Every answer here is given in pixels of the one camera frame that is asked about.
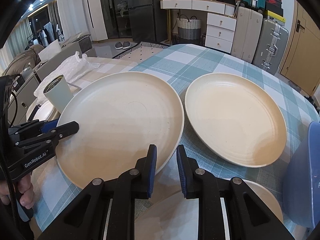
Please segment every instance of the white wardrobe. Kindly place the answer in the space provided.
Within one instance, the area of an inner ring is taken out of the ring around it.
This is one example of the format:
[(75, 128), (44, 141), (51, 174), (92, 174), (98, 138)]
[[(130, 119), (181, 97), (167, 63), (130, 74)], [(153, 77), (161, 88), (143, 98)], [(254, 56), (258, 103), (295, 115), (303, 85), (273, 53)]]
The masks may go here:
[(83, 6), (92, 40), (108, 39), (100, 0), (83, 0)]

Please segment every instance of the cup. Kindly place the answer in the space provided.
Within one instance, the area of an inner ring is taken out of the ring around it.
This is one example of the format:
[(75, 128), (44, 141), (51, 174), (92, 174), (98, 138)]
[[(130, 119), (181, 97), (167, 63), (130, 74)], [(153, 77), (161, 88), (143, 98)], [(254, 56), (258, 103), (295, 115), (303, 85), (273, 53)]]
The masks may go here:
[(68, 83), (63, 75), (52, 80), (43, 90), (43, 94), (60, 114), (73, 98), (73, 94), (71, 93)]

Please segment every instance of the finger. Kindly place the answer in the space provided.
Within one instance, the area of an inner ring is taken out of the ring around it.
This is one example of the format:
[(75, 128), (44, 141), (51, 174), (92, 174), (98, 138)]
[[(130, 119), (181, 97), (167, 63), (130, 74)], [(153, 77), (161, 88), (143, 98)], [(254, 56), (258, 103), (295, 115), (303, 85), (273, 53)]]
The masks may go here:
[(34, 206), (34, 204), (35, 204), (36, 194), (35, 194), (34, 192), (32, 192), (32, 193), (33, 193), (33, 195), (32, 195), (32, 201), (31, 201), (31, 203), (30, 203), (29, 205), (26, 205), (26, 206), (25, 206), (26, 209), (32, 208), (32, 207)]
[(2, 201), (2, 203), (4, 205), (9, 205), (10, 204), (10, 199), (9, 199), (9, 197), (7, 195), (4, 195), (4, 196), (0, 195), (0, 199), (1, 199), (1, 201)]
[(18, 182), (18, 190), (21, 194), (25, 193), (27, 190), (29, 190), (31, 186), (31, 173), (24, 176), (19, 182)]
[(0, 181), (0, 195), (9, 195), (9, 189), (6, 181)]
[(20, 204), (22, 206), (28, 206), (33, 201), (33, 185), (31, 184), (31, 187), (21, 196), (20, 198)]

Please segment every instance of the storage basket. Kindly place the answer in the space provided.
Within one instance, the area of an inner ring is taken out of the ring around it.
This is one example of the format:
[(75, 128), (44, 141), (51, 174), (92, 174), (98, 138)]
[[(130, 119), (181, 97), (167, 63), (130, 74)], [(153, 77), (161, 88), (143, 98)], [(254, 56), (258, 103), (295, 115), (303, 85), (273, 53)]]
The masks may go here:
[(192, 43), (192, 44), (200, 44), (201, 39), (201, 20), (189, 19), (187, 16), (186, 19), (181, 19), (180, 15), (177, 19), (178, 22), (178, 36), (179, 43)]

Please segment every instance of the white plate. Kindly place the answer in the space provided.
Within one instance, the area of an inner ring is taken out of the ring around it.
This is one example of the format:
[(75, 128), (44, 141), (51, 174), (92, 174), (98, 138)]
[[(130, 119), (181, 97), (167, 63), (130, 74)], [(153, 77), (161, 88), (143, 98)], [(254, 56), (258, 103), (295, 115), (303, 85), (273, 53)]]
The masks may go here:
[[(244, 180), (248, 186), (264, 201), (271, 211), (283, 223), (280, 205), (276, 198), (263, 186)], [(228, 220), (222, 199), (222, 213), (225, 232), (228, 234)], [(135, 221), (136, 240), (195, 240), (198, 239), (198, 199), (185, 199), (182, 192), (154, 204)]]
[(37, 120), (37, 119), (39, 119), (39, 121), (48, 120), (53, 112), (54, 112), (54, 106), (50, 103), (50, 101), (46, 101), (38, 109), (33, 120)]
[(94, 178), (110, 180), (157, 146), (156, 173), (169, 161), (182, 135), (184, 112), (177, 92), (156, 76), (123, 72), (82, 89), (66, 106), (58, 125), (76, 121), (79, 131), (60, 141), (58, 163), (84, 188)]
[(287, 140), (282, 113), (253, 82), (211, 73), (188, 87), (185, 108), (199, 138), (220, 157), (245, 167), (276, 161)]

